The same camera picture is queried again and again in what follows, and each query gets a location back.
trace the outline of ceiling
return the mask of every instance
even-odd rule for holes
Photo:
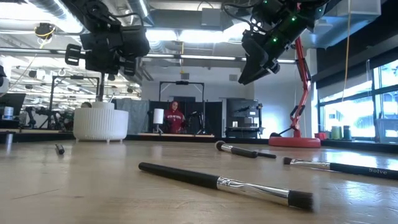
[[[68,44],[79,44],[80,39],[77,34],[71,34],[84,31],[82,24],[71,17],[70,12],[51,11],[51,7],[45,5],[48,1],[25,0],[26,3],[9,3],[0,0],[0,47],[28,48],[38,49],[42,40],[34,34],[34,27],[40,22],[49,22],[57,26],[55,35],[51,42],[44,45],[44,49],[65,50]],[[150,40],[151,52],[162,54],[190,54],[190,55],[213,55],[243,57],[244,50],[239,42],[241,34],[245,28],[243,24],[232,21],[230,18],[221,15],[219,26],[209,28],[201,25],[202,14],[205,11],[214,8],[220,13],[221,0],[207,2],[200,1],[173,1],[173,0],[103,0],[113,14],[125,14],[128,12],[138,12],[146,15],[145,24],[147,26],[147,38]],[[370,23],[380,15],[378,0],[353,0],[352,7],[352,32],[357,31],[366,24]],[[315,32],[305,31],[302,35],[305,47],[328,47],[336,44],[346,37],[346,21],[348,1],[342,0],[325,17],[320,20],[315,27]],[[123,25],[135,24],[139,21],[131,18],[120,18]],[[184,40],[184,44],[174,40]],[[51,76],[57,75],[60,71],[65,71],[65,75],[80,75],[84,77],[100,77],[99,73],[85,70],[84,60],[78,67],[66,65],[62,55],[47,55],[43,57],[38,55],[22,54],[3,54],[0,61],[7,61],[12,65],[12,73],[8,77],[11,83],[15,83],[21,76],[11,91],[26,91],[31,94],[32,99],[37,98],[40,93],[49,93]],[[288,50],[281,56],[282,59],[295,59],[295,52]],[[40,78],[31,78],[28,71],[23,67],[28,66],[32,59],[32,70],[45,72],[45,76]],[[229,75],[239,75],[244,66],[244,62],[226,62],[218,60],[195,60],[195,59],[151,59],[144,58],[140,63],[138,75],[135,77],[126,77],[119,74],[115,81],[107,82],[105,88],[106,95],[115,93],[118,97],[131,97],[139,99],[141,90],[139,88],[142,82],[158,81],[177,81],[181,79],[181,65],[185,73],[190,74],[192,82],[209,82],[229,85],[233,83],[229,80]],[[282,65],[281,70],[286,73],[294,72],[294,66]],[[269,75],[265,82],[287,82],[291,77],[283,75]],[[26,84],[33,84],[33,89],[27,90]],[[80,91],[74,91],[68,85],[81,85]],[[134,87],[132,93],[127,92],[127,87]],[[82,94],[78,100],[68,101],[70,106],[77,106],[82,101],[93,101],[96,87],[87,79],[67,80],[56,87],[58,93],[57,100],[65,101],[68,94]],[[46,106],[48,97],[42,95]]]

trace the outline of person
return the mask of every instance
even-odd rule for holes
[[[185,117],[178,110],[178,102],[173,101],[170,104],[170,108],[165,111],[164,118],[166,122],[169,124],[169,133],[170,134],[179,134],[183,131]]]
[[[84,102],[80,106],[80,108],[91,108],[91,107],[92,107],[92,105],[89,102]]]

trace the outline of makeup brush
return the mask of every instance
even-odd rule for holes
[[[302,167],[311,167],[316,169],[332,170],[332,171],[344,172],[347,174],[358,174],[370,177],[380,177],[384,179],[398,180],[398,171],[396,170],[353,166],[346,164],[338,164],[334,162],[312,162],[301,159],[292,159],[288,157],[284,158],[284,164],[291,166],[302,166]]]
[[[252,151],[249,149],[243,149],[243,148],[236,147],[236,146],[230,146],[230,145],[225,144],[224,141],[217,141],[216,144],[214,145],[214,147],[219,151],[229,152],[229,153],[232,153],[235,155],[244,156],[244,157],[248,157],[248,158],[256,158],[257,156],[263,156],[263,157],[268,157],[268,158],[273,158],[273,159],[276,158],[276,156],[273,154],[256,152],[256,151]]]
[[[286,206],[302,208],[305,210],[314,209],[314,199],[312,193],[280,189],[276,187],[266,187],[220,177],[218,175],[203,174],[146,162],[141,162],[138,165],[138,168],[161,177],[179,180],[201,187],[222,190],[235,194],[248,195]]]

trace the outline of pipe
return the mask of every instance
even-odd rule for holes
[[[149,14],[150,10],[147,0],[127,0],[127,4],[132,12],[138,13],[145,22],[154,26],[154,21]]]
[[[67,33],[87,32],[86,27],[69,11],[61,0],[25,0],[43,12],[53,15],[52,22]]]

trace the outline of dark hair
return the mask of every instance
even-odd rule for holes
[[[82,106],[83,106],[83,105],[87,105],[89,108],[92,108],[92,105],[91,105],[90,102],[84,102],[84,103],[82,103],[81,105],[82,105]]]

